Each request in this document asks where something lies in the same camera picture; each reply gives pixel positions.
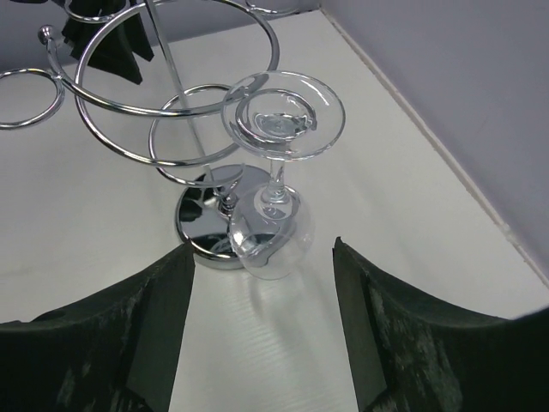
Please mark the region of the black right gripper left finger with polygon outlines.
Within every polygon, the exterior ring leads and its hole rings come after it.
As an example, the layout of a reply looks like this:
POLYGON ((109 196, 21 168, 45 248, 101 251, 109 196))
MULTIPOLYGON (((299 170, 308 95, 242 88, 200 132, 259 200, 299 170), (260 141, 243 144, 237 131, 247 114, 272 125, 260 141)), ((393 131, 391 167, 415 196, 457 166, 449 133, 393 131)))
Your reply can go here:
POLYGON ((30 322, 1 325, 3 411, 167 411, 195 274, 179 246, 30 322))

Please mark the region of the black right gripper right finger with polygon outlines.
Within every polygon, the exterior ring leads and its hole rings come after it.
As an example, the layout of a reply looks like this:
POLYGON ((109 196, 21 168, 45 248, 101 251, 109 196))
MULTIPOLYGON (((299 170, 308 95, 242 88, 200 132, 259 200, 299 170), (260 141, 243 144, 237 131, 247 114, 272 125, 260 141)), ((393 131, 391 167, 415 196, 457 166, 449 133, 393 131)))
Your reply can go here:
POLYGON ((341 240, 332 256, 359 410, 547 410, 547 309, 485 315, 392 276, 341 240))

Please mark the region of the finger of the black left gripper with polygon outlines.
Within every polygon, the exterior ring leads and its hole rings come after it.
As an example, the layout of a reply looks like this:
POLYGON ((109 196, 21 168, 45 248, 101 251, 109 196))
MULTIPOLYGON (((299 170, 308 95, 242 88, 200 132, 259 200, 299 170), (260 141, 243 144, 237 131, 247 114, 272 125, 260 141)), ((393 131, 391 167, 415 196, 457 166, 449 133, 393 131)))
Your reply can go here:
MULTIPOLYGON (((135 1, 82 0, 69 3, 69 9, 81 16, 99 17, 115 14, 124 6, 136 5, 135 1)), ((91 38, 102 28, 100 24, 68 19, 62 30, 65 42, 72 47, 70 56, 79 59, 91 38)), ((147 61, 154 58, 140 16, 135 15, 113 29, 96 47, 88 65, 92 68, 123 77, 140 84, 142 75, 136 61, 139 56, 147 61)))

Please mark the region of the clear wine glass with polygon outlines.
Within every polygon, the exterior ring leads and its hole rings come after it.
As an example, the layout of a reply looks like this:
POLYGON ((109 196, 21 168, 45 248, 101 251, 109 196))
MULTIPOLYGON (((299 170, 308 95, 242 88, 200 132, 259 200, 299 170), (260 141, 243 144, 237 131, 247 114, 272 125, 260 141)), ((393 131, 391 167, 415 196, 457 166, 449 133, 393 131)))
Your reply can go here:
POLYGON ((310 206, 287 185, 285 166, 334 146, 347 120, 344 105, 315 77, 268 70, 229 89, 221 119, 242 150, 270 163, 267 182, 247 190, 233 209, 231 246, 254 277, 282 279, 305 260, 315 232, 310 206))

